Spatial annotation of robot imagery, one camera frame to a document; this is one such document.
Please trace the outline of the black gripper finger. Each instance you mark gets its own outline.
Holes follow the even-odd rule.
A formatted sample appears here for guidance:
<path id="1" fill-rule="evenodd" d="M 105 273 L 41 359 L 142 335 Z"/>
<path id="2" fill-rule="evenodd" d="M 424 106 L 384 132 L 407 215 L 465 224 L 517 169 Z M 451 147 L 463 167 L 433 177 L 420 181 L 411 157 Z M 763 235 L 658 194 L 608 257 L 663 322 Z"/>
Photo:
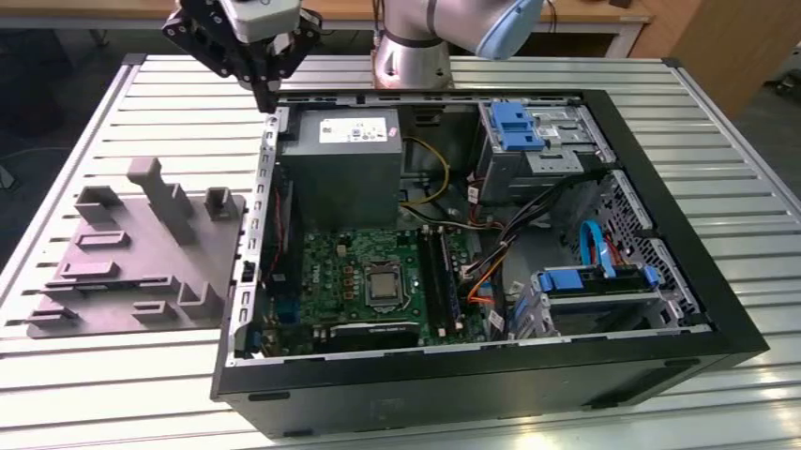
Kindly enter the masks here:
<path id="1" fill-rule="evenodd" d="M 264 111 L 273 112 L 277 103 L 277 90 L 280 82 L 286 79 L 299 68 L 308 56 L 312 47 L 320 40 L 321 16 L 312 10 L 299 9 L 299 24 L 289 32 L 288 46 L 269 58 Z"/>
<path id="2" fill-rule="evenodd" d="M 232 31 L 221 7 L 176 7 L 164 37 L 221 78 L 234 77 L 252 92 L 260 112 L 266 110 L 266 85 L 260 80 L 250 49 Z"/>

